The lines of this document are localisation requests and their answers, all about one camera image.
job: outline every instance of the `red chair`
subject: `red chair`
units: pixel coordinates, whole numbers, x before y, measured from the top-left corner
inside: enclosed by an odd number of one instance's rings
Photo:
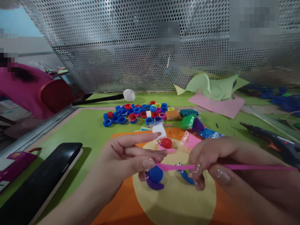
[[[58,113],[76,99],[64,80],[52,80],[41,87],[38,98],[53,113]]]

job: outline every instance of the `metal mesh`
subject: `metal mesh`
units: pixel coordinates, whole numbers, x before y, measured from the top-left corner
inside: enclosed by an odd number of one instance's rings
[[[280,1],[279,46],[229,48],[229,0],[23,0],[85,93],[185,88],[199,70],[300,84],[300,1]],[[158,23],[180,22],[180,53],[158,52]]]

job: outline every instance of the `white clay ball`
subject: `white clay ball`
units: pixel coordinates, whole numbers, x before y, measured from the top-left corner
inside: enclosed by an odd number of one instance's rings
[[[124,92],[123,92],[123,95],[124,95],[124,99],[127,101],[127,102],[133,102],[135,100],[135,94],[134,94],[134,91],[131,90],[131,89],[126,89]]]

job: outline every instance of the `wall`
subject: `wall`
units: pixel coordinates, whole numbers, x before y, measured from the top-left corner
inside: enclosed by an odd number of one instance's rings
[[[4,38],[0,38],[0,48],[4,48],[6,53],[15,53],[16,56],[23,53],[53,51],[21,6],[17,9],[0,9],[0,28],[3,28],[4,33],[7,34]],[[35,66],[39,61],[53,67],[63,66],[56,54],[24,56],[19,57],[17,61],[31,66]],[[65,76],[63,78],[67,83],[71,83],[69,81],[71,79]]]

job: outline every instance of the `pink shirt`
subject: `pink shirt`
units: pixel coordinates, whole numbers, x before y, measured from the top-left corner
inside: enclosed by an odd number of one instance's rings
[[[54,113],[38,99],[40,88],[53,78],[32,66],[15,63],[15,67],[27,70],[30,74],[35,75],[38,81],[23,82],[8,72],[7,67],[0,67],[0,95],[4,94],[14,103],[31,112],[36,119],[48,119],[53,116]]]

